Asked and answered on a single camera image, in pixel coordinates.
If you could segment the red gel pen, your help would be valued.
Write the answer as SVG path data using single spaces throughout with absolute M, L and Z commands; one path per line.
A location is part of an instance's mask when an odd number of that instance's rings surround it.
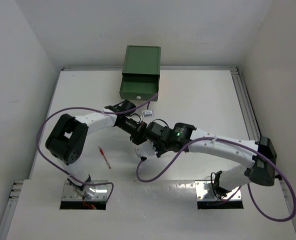
M 109 164 L 109 162 L 108 162 L 108 160 L 107 160 L 107 158 L 106 158 L 106 156 L 104 154 L 104 151 L 102 150 L 102 148 L 100 146 L 98 146 L 98 148 L 99 148 L 99 151 L 100 151 L 100 153 L 101 153 L 101 155 L 102 155 L 108 169 L 111 169 L 111 165 Z

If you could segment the green top drawer tray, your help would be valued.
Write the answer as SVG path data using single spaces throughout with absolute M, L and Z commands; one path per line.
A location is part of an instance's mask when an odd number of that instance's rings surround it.
M 123 100 L 147 101 L 159 92 L 160 75 L 124 74 L 119 90 Z

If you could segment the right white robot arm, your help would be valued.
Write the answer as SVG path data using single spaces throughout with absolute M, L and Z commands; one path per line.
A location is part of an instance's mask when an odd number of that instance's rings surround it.
M 238 140 L 216 136 L 187 123 L 176 123 L 174 128 L 151 122 L 144 131 L 146 142 L 136 147 L 140 160 L 166 152 L 202 153 L 227 159 L 238 165 L 215 173 L 212 194 L 225 197 L 236 187 L 249 183 L 270 187 L 274 185 L 277 154 L 271 140 Z

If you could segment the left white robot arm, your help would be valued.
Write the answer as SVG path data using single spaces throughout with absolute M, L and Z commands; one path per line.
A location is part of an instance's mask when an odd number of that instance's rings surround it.
M 85 193 L 86 184 L 91 181 L 79 159 L 88 135 L 105 128 L 119 127 L 130 135 L 134 144 L 139 145 L 146 141 L 141 131 L 147 124 L 130 118 L 135 107 L 132 102 L 125 100 L 118 105 L 106 106 L 99 112 L 79 116 L 66 113 L 60 116 L 46 140 L 45 147 L 62 163 L 64 170 L 70 175 L 70 184 L 78 192 Z

